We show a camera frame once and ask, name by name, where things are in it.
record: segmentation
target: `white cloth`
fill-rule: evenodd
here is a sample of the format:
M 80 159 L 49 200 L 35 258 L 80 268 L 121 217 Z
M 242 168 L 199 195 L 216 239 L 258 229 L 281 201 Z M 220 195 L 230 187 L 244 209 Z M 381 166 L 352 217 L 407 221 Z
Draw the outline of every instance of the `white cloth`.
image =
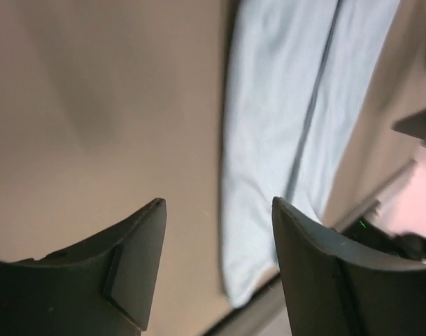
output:
M 230 57 L 222 167 L 222 271 L 233 307 L 276 264 L 271 201 L 285 196 L 305 134 L 292 203 L 319 221 L 399 0 L 246 0 Z M 305 119 L 316 95 L 310 127 Z

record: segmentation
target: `white object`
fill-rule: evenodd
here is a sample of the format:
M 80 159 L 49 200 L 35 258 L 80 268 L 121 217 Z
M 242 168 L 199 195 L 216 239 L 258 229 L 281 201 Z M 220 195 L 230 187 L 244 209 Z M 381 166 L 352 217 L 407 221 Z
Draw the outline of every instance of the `white object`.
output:
M 276 264 L 271 201 L 285 196 L 303 134 L 291 200 L 320 221 L 398 4 L 341 2 L 318 86 L 337 0 L 241 4 L 229 63 L 222 170 L 222 267 L 233 307 L 247 303 L 262 274 Z M 310 127 L 304 127 L 307 115 Z

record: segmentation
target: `pink object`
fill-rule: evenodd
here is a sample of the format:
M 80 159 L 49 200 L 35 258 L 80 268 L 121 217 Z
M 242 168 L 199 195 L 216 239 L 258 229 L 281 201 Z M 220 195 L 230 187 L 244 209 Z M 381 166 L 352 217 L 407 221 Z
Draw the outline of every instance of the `pink object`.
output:
M 426 148 L 418 149 L 415 160 L 417 165 L 411 180 L 395 202 L 387 229 L 426 237 Z

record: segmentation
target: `dark seam line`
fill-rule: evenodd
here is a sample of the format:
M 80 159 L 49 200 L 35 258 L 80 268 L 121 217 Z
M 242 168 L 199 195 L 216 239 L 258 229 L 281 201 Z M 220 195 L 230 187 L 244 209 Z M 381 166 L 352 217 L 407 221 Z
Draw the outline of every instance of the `dark seam line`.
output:
M 334 36 L 334 30 L 335 30 L 337 18 L 340 13 L 340 7 L 342 2 L 343 0 L 337 1 L 336 9 L 334 11 L 334 16 L 331 22 L 331 27 L 329 28 L 329 33 L 327 36 L 325 49 L 323 50 L 322 59 L 320 61 L 320 67 L 318 68 L 317 77 L 313 85 L 311 100 L 309 101 L 308 109 L 306 112 L 306 118 L 304 120 L 303 132 L 301 133 L 298 149 L 297 149 L 297 152 L 295 153 L 295 159 L 292 165 L 292 172 L 290 173 L 289 183 L 287 184 L 287 188 L 285 191 L 285 198 L 289 203 L 292 203 L 293 196 L 294 196 L 294 189 L 297 187 L 301 158 L 303 156 L 304 147 L 306 146 L 306 141 L 308 139 L 309 131 L 311 128 L 315 105 L 317 104 L 318 86 L 320 85 L 322 77 L 323 77 L 323 73 L 325 72 L 325 65 L 329 55 L 329 49 L 331 48 L 332 38 Z

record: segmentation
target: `light blue cloth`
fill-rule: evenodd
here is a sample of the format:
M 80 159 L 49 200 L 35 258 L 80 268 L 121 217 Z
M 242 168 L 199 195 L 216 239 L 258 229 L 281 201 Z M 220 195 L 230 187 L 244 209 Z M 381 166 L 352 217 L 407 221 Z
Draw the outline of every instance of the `light blue cloth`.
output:
M 398 4 L 343 0 L 321 69 L 337 0 L 241 4 L 222 167 L 222 271 L 233 307 L 247 303 L 276 264 L 271 201 L 286 196 L 296 156 L 289 198 L 320 221 Z

